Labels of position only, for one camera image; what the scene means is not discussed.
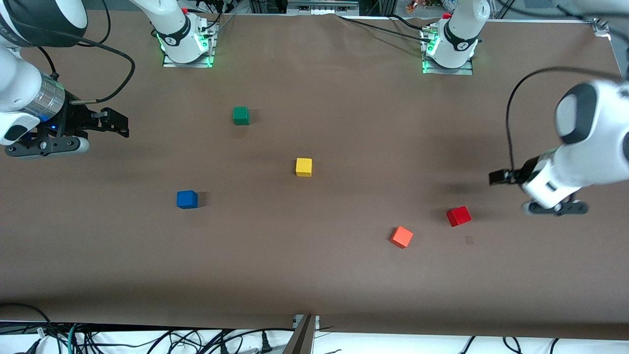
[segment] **brown table surface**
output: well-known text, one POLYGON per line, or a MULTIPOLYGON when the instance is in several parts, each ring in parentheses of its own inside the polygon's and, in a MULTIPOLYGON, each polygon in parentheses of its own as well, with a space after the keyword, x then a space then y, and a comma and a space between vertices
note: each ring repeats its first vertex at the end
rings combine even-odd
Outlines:
MULTIPOLYGON (((89 15, 101 38, 104 14, 89 15)), ((162 68, 142 13, 112 22, 107 44, 137 70, 106 106, 131 137, 92 132, 80 156, 0 154, 0 299, 68 322, 253 328, 311 312, 335 331, 629 337, 628 185, 586 188, 590 213, 561 218, 526 216, 518 188, 487 185, 508 165, 520 78, 618 72, 589 25, 488 23, 466 77, 422 74, 413 40, 332 15, 237 16, 212 69, 162 68), (232 123, 240 105, 251 126, 232 123), (293 174, 297 157, 312 178, 293 174), (176 207, 188 189, 201 208, 176 207), (445 211, 461 205, 474 220, 452 228, 445 211), (404 250, 388 241, 400 225, 415 233, 404 250)), ((81 98, 128 70, 99 49, 50 54, 81 98)), ((583 80, 522 87, 518 164, 559 144, 555 105, 583 80)))

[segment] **red block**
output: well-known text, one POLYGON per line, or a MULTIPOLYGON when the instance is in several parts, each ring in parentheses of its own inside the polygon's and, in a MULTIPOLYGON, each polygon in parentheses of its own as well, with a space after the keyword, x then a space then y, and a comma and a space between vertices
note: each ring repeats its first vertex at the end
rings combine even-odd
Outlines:
POLYGON ((465 224, 466 222, 472 221, 472 216, 467 211, 466 207, 459 207, 448 211, 448 220, 450 221, 450 225, 452 227, 459 226, 461 224, 465 224))
POLYGON ((398 226, 398 228, 393 233, 393 236, 391 236, 391 243, 399 248, 407 248, 412 238, 412 232, 401 226, 398 226))

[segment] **yellow block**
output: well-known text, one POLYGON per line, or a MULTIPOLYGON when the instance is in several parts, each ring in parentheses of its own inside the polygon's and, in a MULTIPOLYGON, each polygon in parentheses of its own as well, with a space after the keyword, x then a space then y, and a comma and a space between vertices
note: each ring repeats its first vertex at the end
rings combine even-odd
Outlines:
POLYGON ((297 158, 297 166, 295 167, 295 173, 297 177, 312 177, 313 175, 313 160, 297 158))

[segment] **blue block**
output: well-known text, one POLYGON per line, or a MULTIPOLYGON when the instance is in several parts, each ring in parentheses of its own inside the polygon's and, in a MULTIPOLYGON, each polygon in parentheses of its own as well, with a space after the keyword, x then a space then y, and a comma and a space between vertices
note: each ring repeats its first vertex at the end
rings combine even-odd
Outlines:
POLYGON ((181 190, 177 192, 177 206, 181 209, 194 209, 199 207, 199 195, 193 190, 181 190))

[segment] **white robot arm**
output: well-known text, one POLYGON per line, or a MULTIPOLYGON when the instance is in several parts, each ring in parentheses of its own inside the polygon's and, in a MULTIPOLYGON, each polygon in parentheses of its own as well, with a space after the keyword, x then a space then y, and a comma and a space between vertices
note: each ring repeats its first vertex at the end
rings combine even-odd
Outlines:
MULTIPOLYGON (((575 0, 581 13, 629 13, 625 1, 575 0)), ((622 31, 625 21, 610 19, 622 31)), ((629 26, 623 31, 629 34, 629 26)), ((562 145, 528 160, 516 171, 489 175, 489 184, 517 184, 532 201, 528 214, 584 214, 574 194, 591 185, 629 180, 629 83, 590 81, 570 89, 555 109, 562 145)))
POLYGON ((478 36, 490 14, 487 0, 460 0, 451 18, 436 23, 435 44, 426 54, 443 67, 462 67, 474 55, 478 36))
MULTIPOLYGON (((131 2, 149 17, 172 61, 192 62, 208 51, 206 19, 184 13, 176 0, 131 2)), ((126 117, 110 108, 96 113, 85 105, 73 105, 71 101, 77 98, 56 77, 39 71, 19 55, 21 47, 77 44, 77 40, 47 30, 83 36, 86 28, 81 0, 0 0, 0 144, 7 146, 10 156, 84 152, 89 147, 85 130, 113 131, 128 137, 126 117)))

